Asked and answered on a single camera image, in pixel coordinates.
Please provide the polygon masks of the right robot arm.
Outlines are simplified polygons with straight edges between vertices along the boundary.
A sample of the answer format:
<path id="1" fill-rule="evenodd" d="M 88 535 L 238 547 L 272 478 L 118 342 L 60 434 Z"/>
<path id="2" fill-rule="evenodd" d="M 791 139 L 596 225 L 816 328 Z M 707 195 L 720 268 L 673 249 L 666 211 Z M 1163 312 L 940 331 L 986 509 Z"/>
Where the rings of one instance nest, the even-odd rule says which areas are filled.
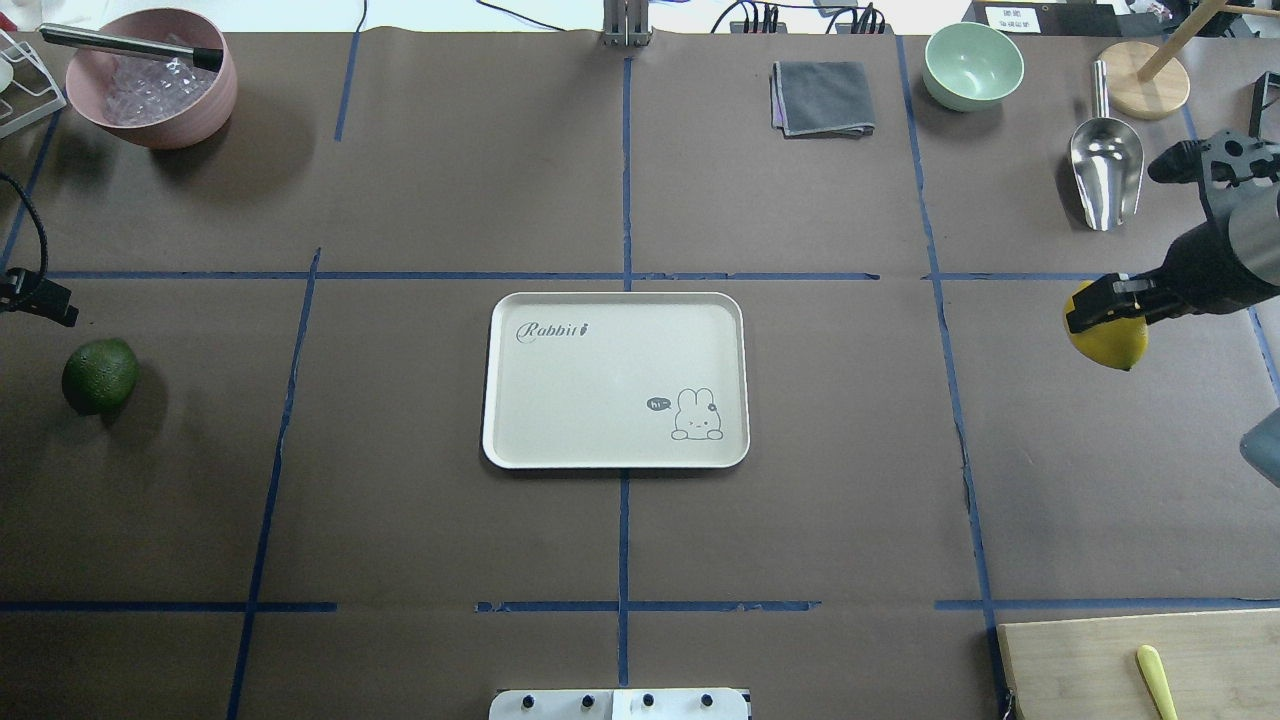
<path id="1" fill-rule="evenodd" d="M 1076 291 L 1069 333 L 1119 319 L 1155 324 L 1226 315 L 1279 293 L 1277 143 L 1222 129 L 1161 152 L 1147 169 L 1162 184 L 1194 182 L 1204 222 L 1175 238 L 1164 264 L 1138 275 L 1110 273 Z"/>

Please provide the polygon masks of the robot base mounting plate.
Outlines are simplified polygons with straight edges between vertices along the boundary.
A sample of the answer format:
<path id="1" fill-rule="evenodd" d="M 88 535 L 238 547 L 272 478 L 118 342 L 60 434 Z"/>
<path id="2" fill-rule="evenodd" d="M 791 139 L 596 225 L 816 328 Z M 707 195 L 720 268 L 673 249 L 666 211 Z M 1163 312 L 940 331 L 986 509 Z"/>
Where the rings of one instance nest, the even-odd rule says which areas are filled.
<path id="1" fill-rule="evenodd" d="M 509 689 L 489 719 L 751 719 L 748 691 L 728 687 Z"/>

